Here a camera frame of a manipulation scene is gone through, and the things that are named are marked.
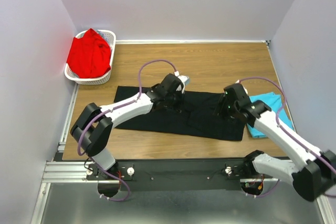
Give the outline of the black t shirt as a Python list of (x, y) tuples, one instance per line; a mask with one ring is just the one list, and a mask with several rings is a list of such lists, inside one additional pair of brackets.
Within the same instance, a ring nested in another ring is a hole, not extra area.
[(219, 93), (186, 91), (180, 112), (157, 110), (129, 119), (117, 128), (241, 141), (244, 123), (214, 115), (220, 96)]

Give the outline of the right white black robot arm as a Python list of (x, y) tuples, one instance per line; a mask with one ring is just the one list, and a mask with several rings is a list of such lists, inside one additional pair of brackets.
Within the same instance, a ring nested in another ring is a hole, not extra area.
[(277, 144), (290, 158), (284, 161), (263, 151), (253, 151), (238, 167), (229, 167), (227, 175), (252, 178), (269, 175), (293, 186), (306, 201), (313, 202), (335, 186), (335, 153), (323, 152), (310, 144), (280, 120), (266, 103), (251, 102), (244, 86), (237, 82), (224, 88), (215, 115), (239, 119)]

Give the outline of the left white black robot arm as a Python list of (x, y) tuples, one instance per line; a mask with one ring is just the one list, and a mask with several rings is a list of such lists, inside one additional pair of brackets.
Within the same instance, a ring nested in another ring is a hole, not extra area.
[(140, 90), (128, 99), (102, 106), (88, 104), (70, 130), (78, 143), (78, 151), (83, 150), (97, 164), (98, 173), (104, 179), (112, 179), (116, 175), (117, 161), (107, 150), (111, 131), (139, 115), (161, 109), (178, 110), (188, 82), (188, 76), (170, 73), (161, 83), (146, 92)]

